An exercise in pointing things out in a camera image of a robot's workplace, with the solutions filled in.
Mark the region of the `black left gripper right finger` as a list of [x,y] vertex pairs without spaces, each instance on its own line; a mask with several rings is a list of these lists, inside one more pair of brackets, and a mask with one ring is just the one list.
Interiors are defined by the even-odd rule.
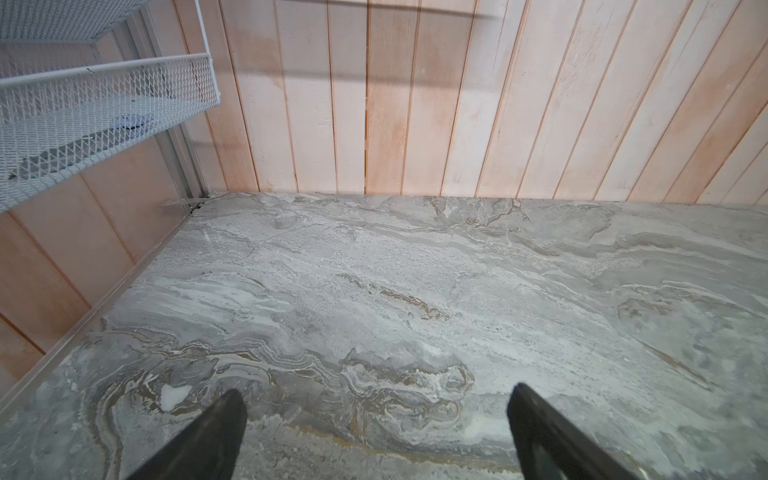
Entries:
[[514,386],[507,418],[526,479],[634,479],[525,383]]

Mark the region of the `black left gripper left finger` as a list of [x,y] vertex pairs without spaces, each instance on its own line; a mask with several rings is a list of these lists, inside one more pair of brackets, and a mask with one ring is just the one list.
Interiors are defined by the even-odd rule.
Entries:
[[230,389],[129,477],[230,479],[246,424],[244,399]]

